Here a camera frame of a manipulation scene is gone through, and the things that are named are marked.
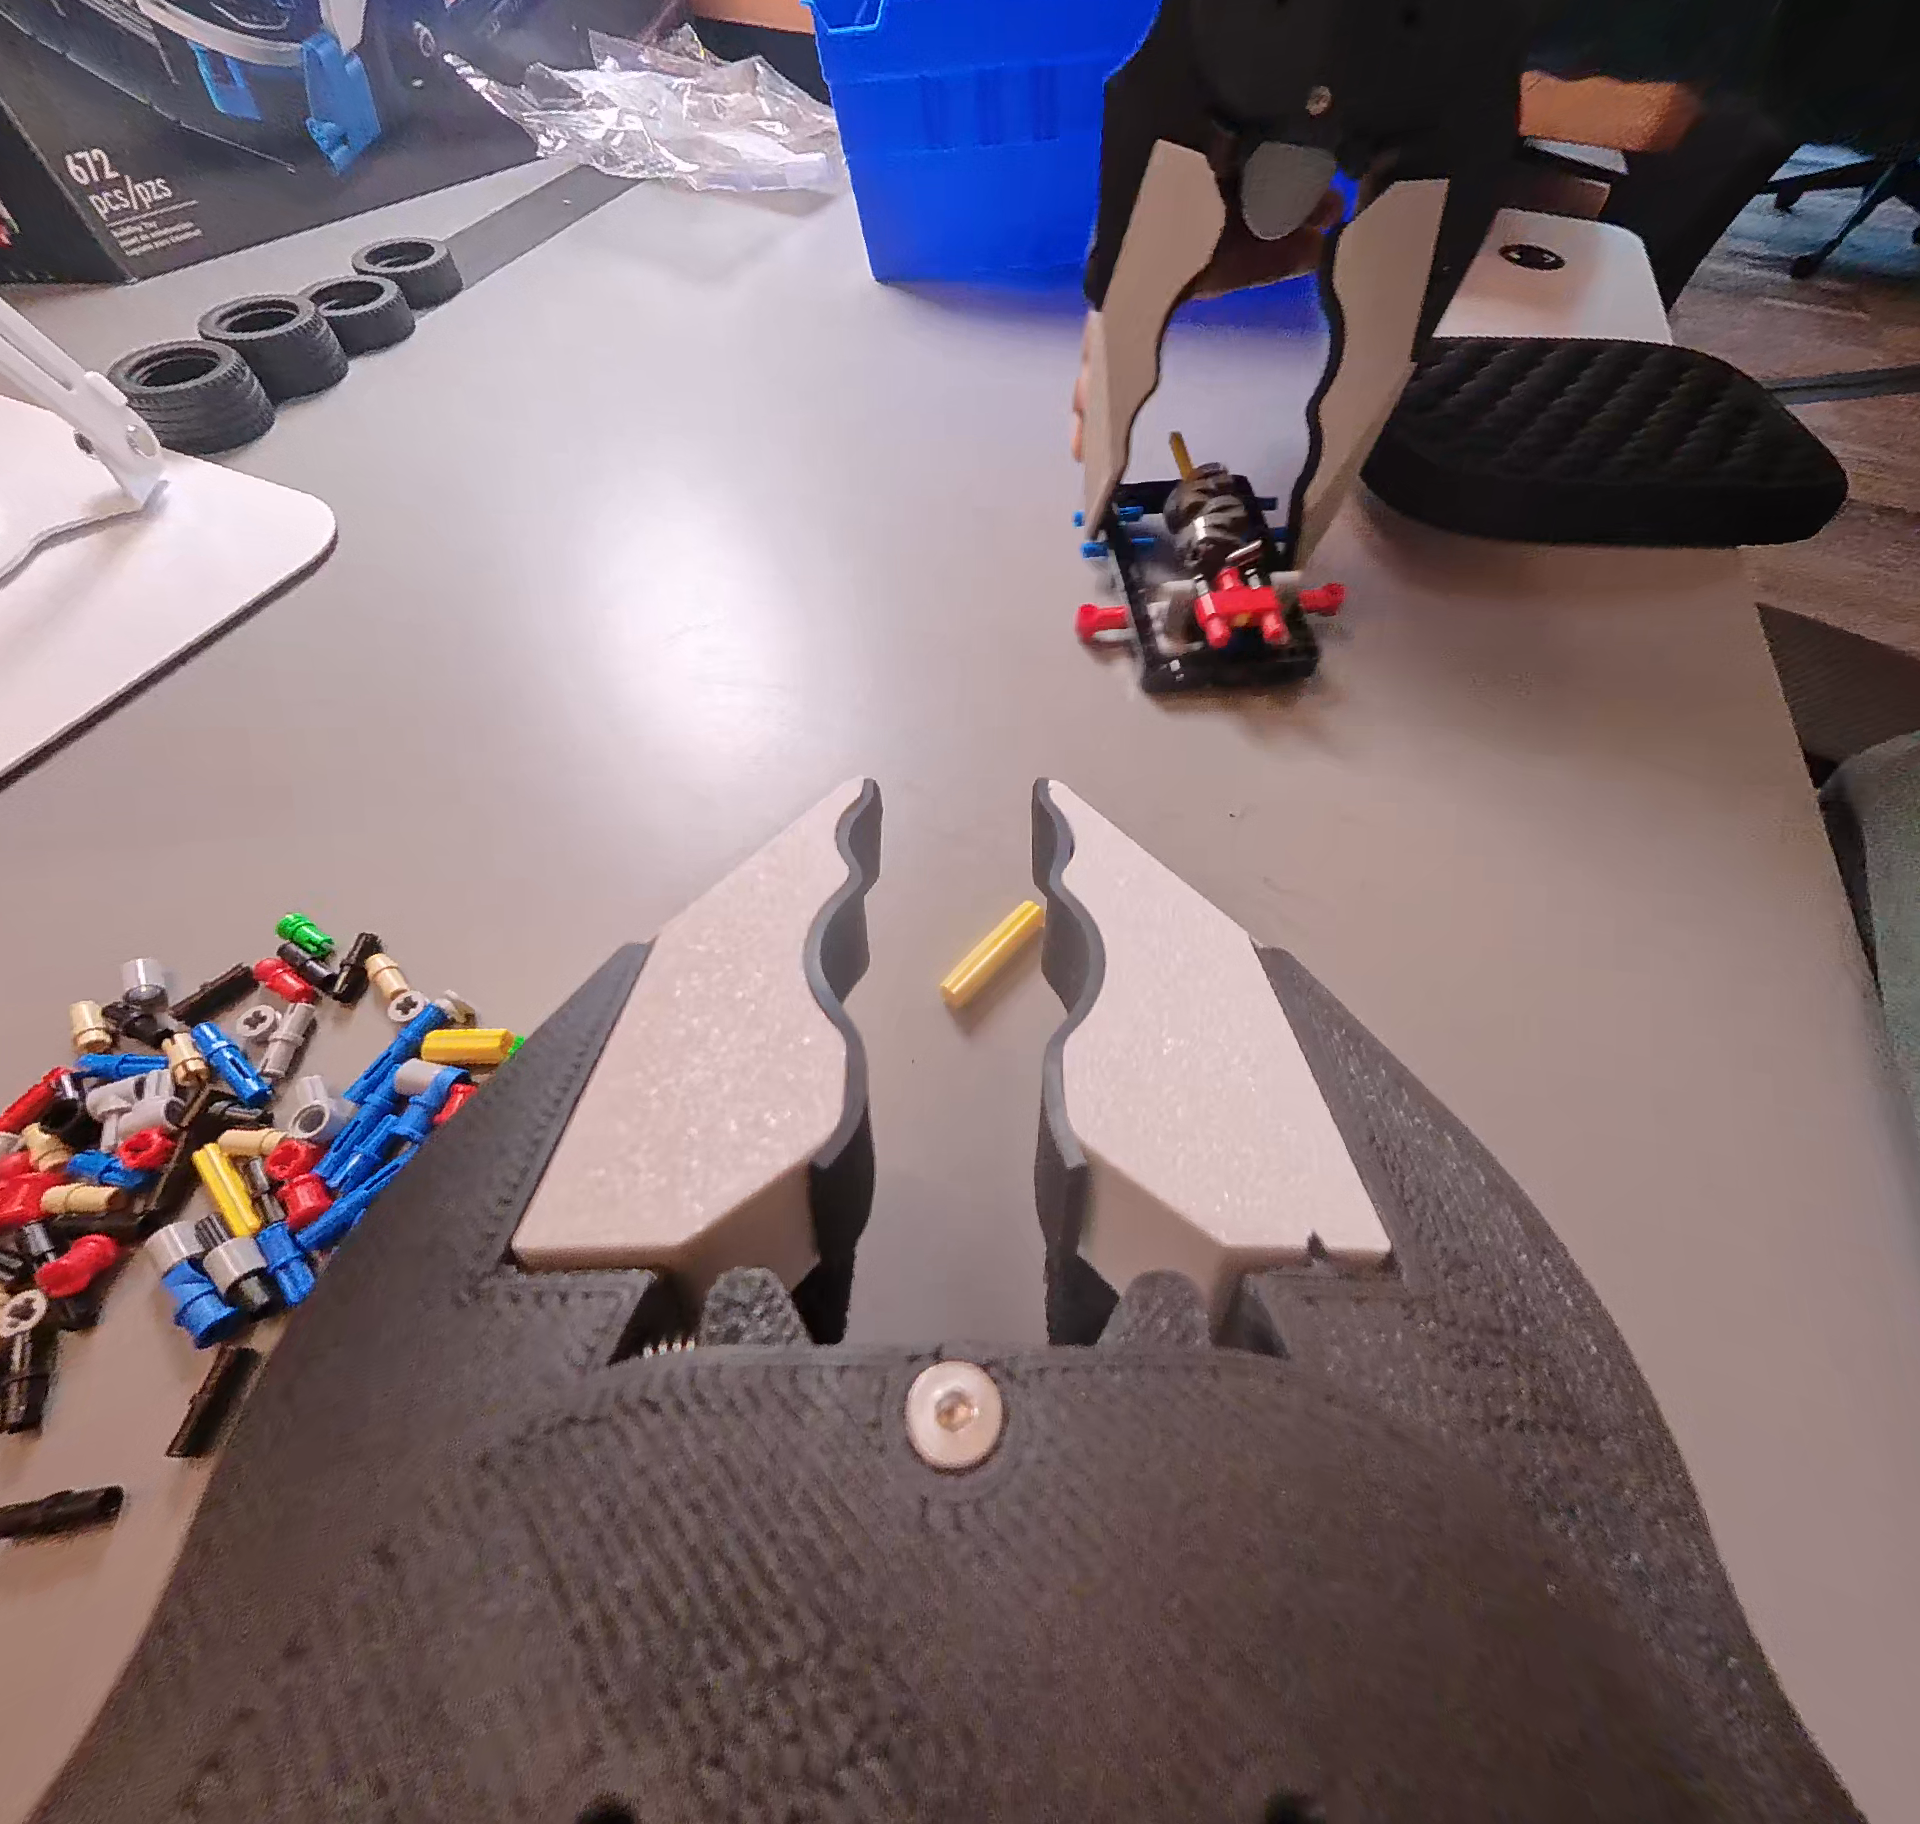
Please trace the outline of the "blue bin with white label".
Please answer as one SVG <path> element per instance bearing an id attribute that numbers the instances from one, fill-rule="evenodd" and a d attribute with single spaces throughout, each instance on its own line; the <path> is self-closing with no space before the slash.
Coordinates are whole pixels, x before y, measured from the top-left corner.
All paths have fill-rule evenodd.
<path id="1" fill-rule="evenodd" d="M 1162 0 L 804 0 L 881 284 L 1080 272 L 1102 100 Z"/>

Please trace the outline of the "black textured pad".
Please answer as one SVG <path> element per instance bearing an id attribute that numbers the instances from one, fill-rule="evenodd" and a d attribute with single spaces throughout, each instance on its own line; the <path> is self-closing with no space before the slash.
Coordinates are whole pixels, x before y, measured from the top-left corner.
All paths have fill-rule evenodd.
<path id="1" fill-rule="evenodd" d="M 1757 379 L 1668 337 L 1623 227 L 1499 210 L 1361 468 L 1381 506 L 1473 541 L 1743 548 L 1848 496 Z"/>

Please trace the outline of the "black lego set box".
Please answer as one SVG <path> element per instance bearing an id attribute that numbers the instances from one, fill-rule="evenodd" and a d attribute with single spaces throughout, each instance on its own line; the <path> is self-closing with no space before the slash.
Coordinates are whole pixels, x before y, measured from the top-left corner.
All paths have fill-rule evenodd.
<path id="1" fill-rule="evenodd" d="M 2 0 L 3 280 L 190 269 L 536 157 L 463 78 L 688 0 Z"/>

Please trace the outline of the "person's right hand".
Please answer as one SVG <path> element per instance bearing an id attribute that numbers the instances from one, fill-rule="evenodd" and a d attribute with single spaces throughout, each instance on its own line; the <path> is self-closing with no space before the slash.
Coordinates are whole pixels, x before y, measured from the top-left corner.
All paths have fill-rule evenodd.
<path id="1" fill-rule="evenodd" d="M 1280 237 L 1260 237 L 1244 218 L 1230 210 L 1212 259 L 1187 288 L 1187 300 L 1212 300 L 1233 291 L 1280 285 L 1319 266 L 1328 232 L 1342 224 L 1343 199 L 1326 188 L 1306 218 Z"/>

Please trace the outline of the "clear crumpled plastic bag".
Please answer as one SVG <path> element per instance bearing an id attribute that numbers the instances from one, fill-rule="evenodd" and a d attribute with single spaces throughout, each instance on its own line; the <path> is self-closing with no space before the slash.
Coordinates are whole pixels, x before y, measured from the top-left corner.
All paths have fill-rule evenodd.
<path id="1" fill-rule="evenodd" d="M 448 70 L 539 158 L 705 195 L 832 195 L 849 180 L 822 100 L 766 60 L 721 60 L 681 25 L 648 44 L 588 37 L 588 67 L 528 62 L 502 84 L 453 52 Z"/>

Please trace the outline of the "pile of small lego pieces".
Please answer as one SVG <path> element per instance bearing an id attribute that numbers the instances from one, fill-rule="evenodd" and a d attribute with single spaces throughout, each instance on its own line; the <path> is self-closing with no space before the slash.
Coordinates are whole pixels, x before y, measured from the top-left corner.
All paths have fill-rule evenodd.
<path id="1" fill-rule="evenodd" d="M 2 1427 L 40 1435 L 61 1346 L 142 1261 L 204 1375 L 162 1457 L 213 1454 L 324 1262 L 525 1035 L 428 995 L 381 936 L 306 914 L 179 987 L 136 956 L 69 1008 L 69 1056 L 3 1104 Z"/>

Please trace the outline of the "black lego tire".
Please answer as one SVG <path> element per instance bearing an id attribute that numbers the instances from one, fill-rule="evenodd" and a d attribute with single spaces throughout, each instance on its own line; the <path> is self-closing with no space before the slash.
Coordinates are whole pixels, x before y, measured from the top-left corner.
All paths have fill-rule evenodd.
<path id="1" fill-rule="evenodd" d="M 350 358 L 389 350 L 416 334 L 416 309 L 387 277 L 340 277 L 309 285 L 297 296 Z"/>
<path id="2" fill-rule="evenodd" d="M 357 277 L 391 284 L 414 314 L 440 309 L 465 289 L 448 243 L 422 236 L 381 237 L 352 252 Z"/>
<path id="3" fill-rule="evenodd" d="M 104 373 L 165 450 L 213 459 L 255 443 L 276 422 L 253 369 L 226 345 L 152 343 Z"/>
<path id="4" fill-rule="evenodd" d="M 238 356 L 271 405 L 322 396 L 350 373 L 350 356 L 312 300 L 249 296 L 201 314 L 197 333 Z"/>

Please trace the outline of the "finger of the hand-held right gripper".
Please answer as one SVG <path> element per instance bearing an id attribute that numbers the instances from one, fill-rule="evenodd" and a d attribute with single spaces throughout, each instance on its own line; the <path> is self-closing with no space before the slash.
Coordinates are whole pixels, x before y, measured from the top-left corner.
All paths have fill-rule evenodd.
<path id="1" fill-rule="evenodd" d="M 1162 375 L 1168 321 L 1230 221 L 1237 140 L 1105 136 L 1080 343 L 1080 534 L 1094 541 Z"/>
<path id="2" fill-rule="evenodd" d="M 1305 405 L 1305 465 L 1290 496 L 1303 571 L 1411 373 L 1411 348 L 1445 224 L 1446 180 L 1400 180 L 1337 227 L 1319 271 L 1326 361 Z"/>

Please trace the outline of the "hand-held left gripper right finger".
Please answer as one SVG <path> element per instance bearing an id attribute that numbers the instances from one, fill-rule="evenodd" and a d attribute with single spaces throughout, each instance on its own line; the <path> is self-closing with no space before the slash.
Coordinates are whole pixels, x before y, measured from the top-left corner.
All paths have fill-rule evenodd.
<path id="1" fill-rule="evenodd" d="M 1252 932 L 1063 781 L 1031 796 L 1043 979 L 1035 1199 L 1050 1332 L 1146 1273 L 1205 1328 L 1247 1276 L 1377 1278 L 1393 1238 Z"/>

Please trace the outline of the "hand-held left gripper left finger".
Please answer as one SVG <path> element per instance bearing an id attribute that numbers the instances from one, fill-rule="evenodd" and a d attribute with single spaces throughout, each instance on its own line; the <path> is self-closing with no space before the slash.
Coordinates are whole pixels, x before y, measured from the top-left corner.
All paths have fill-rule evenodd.
<path id="1" fill-rule="evenodd" d="M 520 1267 L 639 1267 L 691 1298 L 758 1267 L 846 1311 L 877 1185 L 846 999 L 881 818 L 879 785 L 845 781 L 660 928 L 515 1230 Z"/>

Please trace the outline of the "black lego frame assembly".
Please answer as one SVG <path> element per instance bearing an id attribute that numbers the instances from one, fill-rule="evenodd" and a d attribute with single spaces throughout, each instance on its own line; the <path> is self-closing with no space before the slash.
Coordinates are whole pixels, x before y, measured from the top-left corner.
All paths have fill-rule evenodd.
<path id="1" fill-rule="evenodd" d="M 1319 674 L 1343 584 L 1310 584 L 1280 502 L 1169 435 L 1169 476 L 1125 478 L 1080 544 L 1105 578 L 1073 634 L 1127 651 L 1149 696 L 1280 692 Z"/>

